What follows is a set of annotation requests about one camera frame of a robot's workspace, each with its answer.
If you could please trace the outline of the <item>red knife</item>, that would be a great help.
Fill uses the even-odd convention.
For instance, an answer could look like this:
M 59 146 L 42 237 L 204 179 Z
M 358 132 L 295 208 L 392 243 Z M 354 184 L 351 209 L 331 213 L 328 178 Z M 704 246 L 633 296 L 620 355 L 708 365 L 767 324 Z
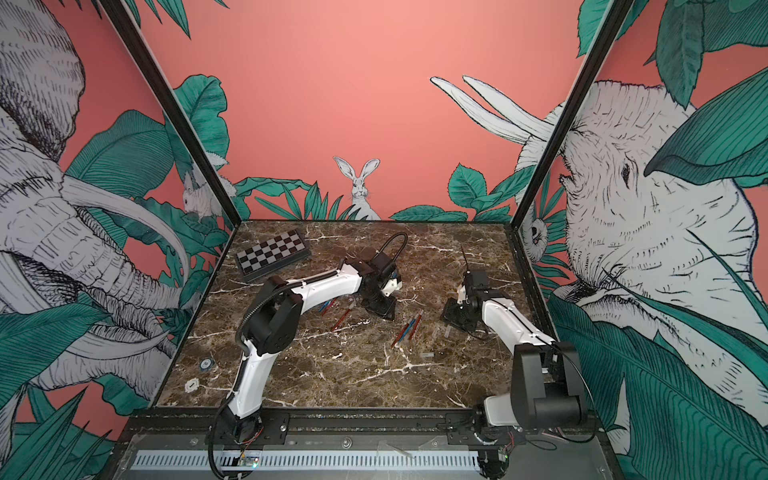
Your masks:
M 414 337 L 414 335 L 415 335 L 415 332 L 417 331 L 417 329 L 418 329 L 418 327 L 419 327 L 419 324 L 420 324 L 420 322 L 421 322 L 421 319 L 422 319 L 422 314 L 420 313 L 420 314 L 419 314 L 419 315 L 416 317 L 416 320 L 413 322 L 413 324 L 412 324 L 412 326 L 411 326 L 411 329 L 410 329 L 410 331 L 409 331 L 409 332 L 410 332 L 410 333 L 409 333 L 409 335 L 408 335 L 408 340 L 409 340 L 409 341 L 410 341 L 410 340 L 411 340 L 411 339 Z
M 399 333 L 398 333 L 398 334 L 395 336 L 395 339 L 394 339 L 394 340 L 393 340 L 393 342 L 391 343 L 391 345 L 390 345 L 390 348 L 394 348 L 394 347 L 397 345 L 397 343 L 398 343 L 398 342 L 399 342 L 399 341 L 400 341 L 400 340 L 403 338 L 403 336 L 406 334 L 406 332 L 408 331 L 408 329 L 411 327 L 412 323 L 413 323 L 413 320 L 412 320 L 412 321 L 410 321 L 410 322 L 408 322 L 408 323 L 406 323 L 406 324 L 405 324 L 405 325 L 402 327 L 402 329 L 400 330 L 400 332 L 399 332 Z
M 335 302 L 336 302 L 336 299 L 331 300 L 330 305 L 325 309 L 325 311 L 322 314 L 320 313 L 321 316 L 325 315 L 329 311 L 329 309 L 334 305 Z
M 341 317 L 336 321 L 336 323 L 332 326 L 330 329 L 331 332 L 335 332 L 341 328 L 345 320 L 349 317 L 349 315 L 353 312 L 354 306 L 351 306 L 350 308 L 347 308 L 345 312 L 341 315 Z

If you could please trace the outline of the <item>blue knife bottom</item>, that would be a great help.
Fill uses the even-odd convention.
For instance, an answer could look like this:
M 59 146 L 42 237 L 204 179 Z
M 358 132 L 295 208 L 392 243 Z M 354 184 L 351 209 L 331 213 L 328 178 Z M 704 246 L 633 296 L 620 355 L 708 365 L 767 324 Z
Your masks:
M 418 317 L 414 317 L 413 319 L 411 319 L 411 321 L 408 323 L 408 325 L 405 327 L 404 331 L 402 332 L 402 334 L 398 338 L 397 343 L 402 342 L 407 337 L 409 332 L 412 330 L 412 328 L 416 324 L 417 320 L 418 320 Z

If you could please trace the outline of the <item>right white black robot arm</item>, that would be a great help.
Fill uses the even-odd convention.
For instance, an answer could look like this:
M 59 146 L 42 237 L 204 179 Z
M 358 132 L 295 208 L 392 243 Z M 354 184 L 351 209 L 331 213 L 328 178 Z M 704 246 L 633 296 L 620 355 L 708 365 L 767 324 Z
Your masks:
M 587 423 L 587 392 L 575 347 L 536 327 L 511 298 L 491 286 L 484 270 L 465 271 L 442 319 L 467 332 L 478 325 L 489 328 L 513 356 L 510 391 L 484 400 L 487 425 L 541 430 Z

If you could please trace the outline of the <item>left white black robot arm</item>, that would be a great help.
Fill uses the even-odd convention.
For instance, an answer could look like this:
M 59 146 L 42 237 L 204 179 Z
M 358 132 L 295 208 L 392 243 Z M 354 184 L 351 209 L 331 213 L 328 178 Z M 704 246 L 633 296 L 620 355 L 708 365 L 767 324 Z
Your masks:
M 382 252 L 347 261 L 321 274 L 285 281 L 267 280 L 246 311 L 235 335 L 241 363 L 226 409 L 237 420 L 254 416 L 277 355 L 296 337 L 301 316 L 337 297 L 357 295 L 371 314 L 392 320 L 402 280 L 395 260 Z

